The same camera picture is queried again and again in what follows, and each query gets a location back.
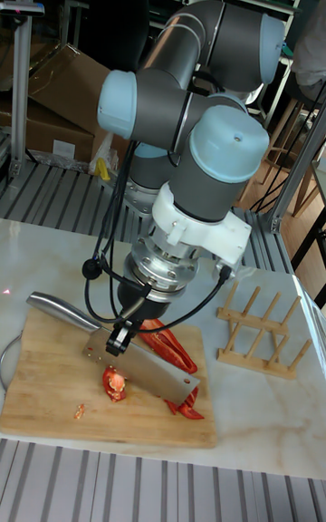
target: stainless steel knife handle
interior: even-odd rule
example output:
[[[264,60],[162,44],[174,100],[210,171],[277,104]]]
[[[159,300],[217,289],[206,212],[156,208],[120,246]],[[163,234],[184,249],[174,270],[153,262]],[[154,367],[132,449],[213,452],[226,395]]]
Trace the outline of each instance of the stainless steel knife handle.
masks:
[[[27,298],[26,303],[61,321],[75,324],[80,329],[87,331],[87,333],[106,328],[75,306],[66,303],[61,298],[57,298],[57,296],[46,295],[45,293],[32,293]]]

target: pepper slice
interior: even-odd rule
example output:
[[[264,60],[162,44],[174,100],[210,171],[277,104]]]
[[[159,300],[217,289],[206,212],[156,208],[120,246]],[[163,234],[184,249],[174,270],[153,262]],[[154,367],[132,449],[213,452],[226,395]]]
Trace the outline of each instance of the pepper slice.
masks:
[[[197,411],[193,409],[193,405],[196,401],[198,395],[198,388],[195,387],[195,389],[187,396],[185,401],[177,407],[175,403],[172,403],[172,401],[164,400],[165,403],[168,404],[168,407],[171,409],[173,415],[177,414],[177,411],[182,413],[185,417],[187,417],[189,420],[203,420],[204,416],[200,415]]]
[[[85,406],[82,403],[81,405],[78,406],[78,410],[74,414],[73,418],[76,420],[79,420],[83,416],[84,412],[85,412]]]
[[[147,320],[144,321],[141,329],[156,329],[160,326],[164,326],[164,324],[158,319]],[[165,329],[160,333],[140,333],[139,336],[165,361],[172,363],[172,365],[187,373],[196,373],[196,364],[169,329]]]
[[[107,367],[102,375],[102,382],[105,392],[108,393],[111,401],[121,401],[125,399],[126,392],[124,377],[119,375],[113,367]]]

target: cardboard box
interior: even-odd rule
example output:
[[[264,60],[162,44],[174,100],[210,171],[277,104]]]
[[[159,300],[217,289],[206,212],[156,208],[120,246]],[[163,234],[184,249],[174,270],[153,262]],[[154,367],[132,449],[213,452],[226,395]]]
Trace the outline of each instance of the cardboard box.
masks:
[[[14,36],[8,29],[0,28],[0,91],[10,91],[14,76],[14,44],[10,44]],[[45,60],[59,50],[58,41],[44,43],[40,36],[32,36],[30,72],[44,64]]]
[[[11,96],[0,99],[0,125],[11,125]],[[53,111],[28,102],[26,147],[29,150],[48,151],[78,161],[90,162],[99,147],[98,140],[86,130],[74,125]]]
[[[91,133],[97,149],[106,131],[97,122],[101,87],[110,71],[65,45],[29,81],[28,94],[38,103]]]

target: black cable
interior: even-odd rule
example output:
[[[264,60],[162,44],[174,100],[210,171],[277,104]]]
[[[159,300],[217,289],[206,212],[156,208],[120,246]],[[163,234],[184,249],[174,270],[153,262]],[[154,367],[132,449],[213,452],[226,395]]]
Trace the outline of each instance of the black cable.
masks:
[[[266,193],[266,194],[265,194],[265,199],[266,199],[268,196],[270,196],[271,194],[273,194],[273,193],[274,193],[278,188],[280,188],[286,180],[287,180],[287,178],[284,178],[284,180],[283,180],[280,184],[278,184],[278,186],[276,186],[276,188],[271,189],[271,191],[268,192],[268,194]],[[257,201],[256,201],[256,202],[255,202],[255,203],[254,203],[254,204],[253,204],[249,209],[250,209],[250,210],[253,210],[254,207],[257,206],[257,204],[259,204],[260,201],[261,201],[261,198],[257,199]]]
[[[126,186],[127,186],[129,170],[130,170],[133,154],[134,154],[134,151],[135,151],[137,145],[138,144],[136,142],[133,142],[131,144],[128,158],[126,160],[125,165],[123,166],[123,172],[122,172],[122,176],[121,176],[121,180],[120,180],[120,183],[118,186],[118,192],[117,192],[117,196],[116,196],[116,205],[114,207],[114,216],[112,218],[110,236],[109,236],[109,239],[108,239],[105,247],[103,248],[103,251],[102,251],[103,254],[106,254],[108,252],[108,250],[110,249],[111,242],[116,233],[117,225],[118,225],[119,218],[120,218],[120,212],[121,212],[121,208],[122,208],[122,204],[123,204],[124,194],[125,194],[125,190],[126,190]]]
[[[177,168],[177,166],[178,166],[179,163],[180,163],[180,159],[181,159],[181,156],[179,156],[177,163],[175,163],[175,162],[173,161],[172,157],[171,157],[171,152],[168,151],[168,161],[172,164],[172,166],[173,166],[174,168]]]
[[[94,317],[94,319],[96,319],[97,321],[100,321],[100,323],[114,324],[114,323],[120,323],[121,321],[124,320],[124,319],[122,319],[121,316],[117,316],[114,319],[107,319],[104,316],[100,316],[99,314],[95,313],[95,311],[93,310],[93,308],[91,306],[91,301],[90,301],[90,281],[88,279],[86,280],[86,283],[85,283],[84,298],[85,298],[85,303],[86,303],[88,312],[91,314],[91,316]]]
[[[322,141],[322,143],[321,143],[320,147],[317,149],[315,155],[317,155],[317,153],[318,153],[319,151],[321,151],[321,148],[322,148],[322,146],[323,146],[324,144],[325,144],[325,140]],[[280,186],[282,186],[283,183],[288,179],[288,177],[289,177],[289,176],[287,176],[287,178],[285,178],[285,179],[281,182],[281,184],[279,184],[276,188],[274,188],[274,189],[270,192],[270,194],[272,194],[272,193],[273,193],[274,191],[276,191]],[[267,202],[267,204],[262,205],[261,210],[264,210],[265,208],[268,208],[268,206],[270,206],[271,204],[273,204],[273,202],[275,202],[275,201],[278,199],[279,195],[276,196],[276,198],[271,199],[269,202]]]
[[[125,276],[118,275],[117,272],[114,272],[108,265],[108,262],[104,255],[102,255],[101,260],[101,269],[108,275],[114,278],[114,280],[118,280],[120,283],[124,283],[125,285],[130,286],[131,288],[135,288],[136,290],[139,290],[141,293],[144,290],[144,285],[140,285],[139,283],[135,283],[133,280],[129,280]]]
[[[132,160],[132,157],[133,157],[134,150],[136,149],[137,145],[138,144],[137,144],[136,141],[132,141],[129,144],[128,149],[126,151],[126,155],[125,155],[125,157],[124,157],[124,159],[122,161],[120,172],[118,174],[114,190],[112,191],[112,194],[111,194],[111,197],[110,197],[110,203],[108,205],[108,209],[107,209],[106,213],[104,214],[104,217],[103,217],[103,220],[102,220],[102,223],[101,223],[101,230],[100,230],[97,242],[96,242],[96,246],[94,248],[93,258],[96,257],[99,254],[101,241],[104,238],[106,229],[108,227],[110,216],[111,216],[111,211],[114,209],[114,204],[115,204],[117,196],[120,195],[121,182],[122,183],[125,182],[124,183],[124,188],[126,186],[128,175],[129,175],[129,167],[130,167],[130,164],[131,164],[131,160]]]
[[[109,266],[110,266],[110,269],[112,270],[113,269],[113,251],[114,251],[114,239],[112,241],[112,244],[110,246],[110,261],[109,261]],[[116,305],[114,303],[114,293],[113,293],[113,278],[112,276],[110,275],[110,279],[109,279],[109,283],[110,283],[110,305],[111,305],[111,309],[113,311],[113,314],[115,314],[116,316],[118,316],[118,311],[116,309]]]
[[[204,300],[201,303],[199,303],[197,306],[195,306],[195,308],[193,308],[189,313],[186,313],[186,314],[183,314],[183,316],[180,316],[176,321],[172,321],[172,323],[168,323],[168,324],[165,324],[164,326],[160,326],[157,329],[146,330],[146,329],[134,329],[132,327],[131,331],[136,334],[160,333],[161,331],[171,329],[173,326],[176,326],[176,324],[184,323],[184,321],[186,321],[188,318],[190,318],[190,316],[193,316],[193,314],[199,313],[199,311],[201,311],[202,308],[204,308],[204,306],[206,306],[212,300],[212,298],[214,298],[217,295],[220,288],[222,288],[223,284],[226,282],[226,280],[231,275],[231,272],[232,271],[231,271],[230,266],[223,266],[216,287],[213,288],[213,290],[209,293],[209,295],[206,298],[204,298]]]
[[[326,82],[321,86],[320,91],[319,91],[319,93],[318,93],[318,95],[317,95],[315,101],[313,102],[313,104],[312,104],[312,106],[311,106],[311,109],[310,109],[310,111],[309,111],[307,117],[305,118],[305,120],[304,120],[304,122],[303,122],[301,128],[299,129],[297,135],[295,136],[295,138],[294,138],[294,140],[293,140],[291,146],[289,147],[289,149],[287,150],[286,154],[284,155],[283,160],[281,161],[280,166],[279,166],[278,170],[276,171],[276,174],[274,175],[273,180],[271,181],[271,183],[270,183],[270,185],[269,185],[269,188],[266,190],[266,192],[264,193],[263,197],[259,200],[259,204],[258,204],[258,207],[257,207],[256,213],[257,213],[257,212],[262,208],[262,205],[263,205],[264,201],[266,200],[267,196],[269,195],[269,192],[270,192],[270,190],[271,190],[271,188],[272,188],[274,182],[276,181],[278,175],[280,174],[280,172],[281,172],[281,170],[282,170],[282,168],[283,168],[283,166],[284,166],[284,164],[285,164],[285,161],[288,159],[288,157],[289,157],[289,155],[290,155],[290,153],[291,153],[291,151],[292,151],[292,149],[293,149],[295,143],[297,142],[297,140],[299,139],[299,137],[300,137],[300,135],[301,135],[301,133],[302,133],[302,130],[303,130],[304,126],[306,125],[308,119],[309,119],[310,116],[312,115],[312,113],[313,113],[313,111],[314,111],[314,109],[315,109],[315,107],[316,107],[316,104],[317,104],[319,98],[321,97],[321,93],[322,93],[322,91],[323,91],[325,85],[326,85]]]
[[[321,148],[322,148],[322,146],[323,146],[324,144],[325,144],[325,140],[322,140],[321,145],[320,145],[320,147],[317,149],[315,155],[317,155],[317,154],[321,151]],[[287,176],[287,177],[286,177],[286,178],[285,178],[285,179],[284,179],[284,180],[283,180],[283,181],[282,181],[278,186],[276,186],[276,188],[272,189],[272,190],[267,194],[267,196],[269,196],[270,194],[273,194],[273,193],[274,193],[278,188],[280,188],[280,187],[285,183],[285,181],[289,178],[289,175],[288,175],[288,176]],[[267,204],[262,205],[262,206],[261,206],[261,210],[264,210],[265,208],[268,208],[268,206],[270,206],[271,204],[273,204],[273,202],[275,202],[276,199],[278,199],[278,197],[279,197],[279,195],[276,196],[276,198],[273,198],[273,199],[272,199],[270,202],[268,202]]]

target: cleaver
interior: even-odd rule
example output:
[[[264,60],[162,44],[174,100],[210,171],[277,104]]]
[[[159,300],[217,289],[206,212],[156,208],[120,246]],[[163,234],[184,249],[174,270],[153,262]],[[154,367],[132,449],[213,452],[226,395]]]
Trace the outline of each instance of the cleaver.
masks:
[[[173,401],[179,406],[200,383],[193,375],[178,369],[135,343],[130,343],[125,353],[121,353],[118,357],[107,353],[105,345],[111,333],[110,329],[61,298],[44,293],[32,293],[26,302],[44,313],[65,323],[74,324],[89,333],[90,339],[82,351],[84,355],[91,361],[102,363],[106,367],[113,366],[123,377],[153,395]]]

